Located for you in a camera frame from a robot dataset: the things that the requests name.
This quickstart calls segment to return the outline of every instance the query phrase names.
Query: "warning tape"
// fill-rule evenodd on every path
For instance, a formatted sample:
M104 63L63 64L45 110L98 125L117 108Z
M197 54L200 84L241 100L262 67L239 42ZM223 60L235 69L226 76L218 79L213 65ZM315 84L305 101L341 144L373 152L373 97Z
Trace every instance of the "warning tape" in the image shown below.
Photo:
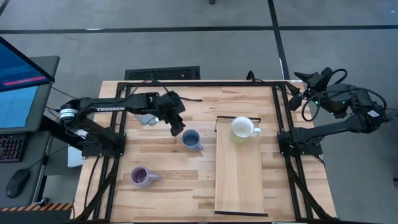
M69 209L72 209L71 203L48 203L43 207L40 207L35 203L27 207L0 208L0 212L33 212L33 211L69 210Z

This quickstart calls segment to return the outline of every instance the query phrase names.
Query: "wooden table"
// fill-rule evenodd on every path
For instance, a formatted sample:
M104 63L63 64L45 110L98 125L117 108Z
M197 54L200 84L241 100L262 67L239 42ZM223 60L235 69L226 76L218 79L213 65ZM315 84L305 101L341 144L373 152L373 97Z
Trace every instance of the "wooden table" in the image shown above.
M117 81L105 81L99 97L115 96ZM170 126L163 122L155 126L141 126L133 114L127 114L127 145L119 163L111 222L269 222L293 221L294 212L284 158L279 153L278 132L271 87L266 86L214 86L214 87L168 87L186 98L203 99L203 102L184 101L182 113L185 129L196 129L201 134L202 152L188 152L181 142L181 134L172 137ZM139 87L136 93L157 91L161 87ZM282 95L279 92L282 114ZM292 113L295 126L311 128L300 115L301 108ZM216 169L216 117L247 116L262 119L259 126L261 140L262 179L264 188L264 212L268 217L215 215L215 169ZM109 126L111 113L96 114L94 120ZM323 164L313 156L302 156L303 168L309 191L330 215L335 208ZM76 215L83 210L88 178L95 158L83 164L75 197ZM98 188L102 158L96 166L91 182L88 201ZM131 184L130 173L136 166L146 166L164 179L149 189L140 189ZM302 194L297 189L300 210L306 217ZM103 196L100 218L104 217L108 192Z

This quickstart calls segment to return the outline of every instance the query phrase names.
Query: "blue mug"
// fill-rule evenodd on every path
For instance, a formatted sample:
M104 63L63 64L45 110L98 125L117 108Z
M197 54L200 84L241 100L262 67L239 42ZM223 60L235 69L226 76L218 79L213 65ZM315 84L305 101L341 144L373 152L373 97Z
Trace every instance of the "blue mug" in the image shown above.
M187 130L182 135L182 142L188 150L202 151L203 146L200 145L199 133L195 130Z

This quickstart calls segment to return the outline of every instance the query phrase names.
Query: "wooden board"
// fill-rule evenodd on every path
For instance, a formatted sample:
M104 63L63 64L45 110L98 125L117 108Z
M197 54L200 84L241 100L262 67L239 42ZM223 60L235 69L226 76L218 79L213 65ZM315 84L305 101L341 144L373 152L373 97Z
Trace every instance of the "wooden board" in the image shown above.
M99 97L115 96L117 81L103 82ZM279 154L276 132L279 127L275 115L271 88L257 86L214 86L214 87L169 87L180 96L203 99L204 102L184 101L186 111L182 113L185 129L196 129L201 134L203 152L188 152L181 142L170 134L170 126L159 123L155 126L141 126L134 115L126 121L127 144L121 158L113 201L111 222L271 222L292 221L294 212L284 158ZM161 87L140 87L137 93L157 91ZM292 113L295 126L311 128L300 115L301 108ZM236 215L215 215L216 175L216 117L247 116L261 118L259 127L264 213L268 217L247 217ZM96 114L94 120L109 126L111 113ZM309 191L330 215L335 209L330 194L325 168L313 156L302 156L303 168ZM87 158L83 164L75 197L76 216L83 210L88 178L95 158ZM96 193L100 179L100 159L91 181L88 201ZM162 174L164 179L154 183L150 189L132 185L130 172L136 166L144 165ZM305 217L302 195L298 199L302 216ZM108 194L101 204L100 218L104 217Z
M232 119L217 120L215 210L264 214L260 138L231 139Z

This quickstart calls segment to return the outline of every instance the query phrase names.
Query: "purple mug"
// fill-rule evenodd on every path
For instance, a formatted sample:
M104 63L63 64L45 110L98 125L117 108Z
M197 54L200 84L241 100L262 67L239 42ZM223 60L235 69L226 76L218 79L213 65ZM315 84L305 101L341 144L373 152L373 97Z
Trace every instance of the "purple mug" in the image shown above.
M149 187L154 180L161 180L162 176L154 174L144 166L137 166L130 175L131 182L138 187Z

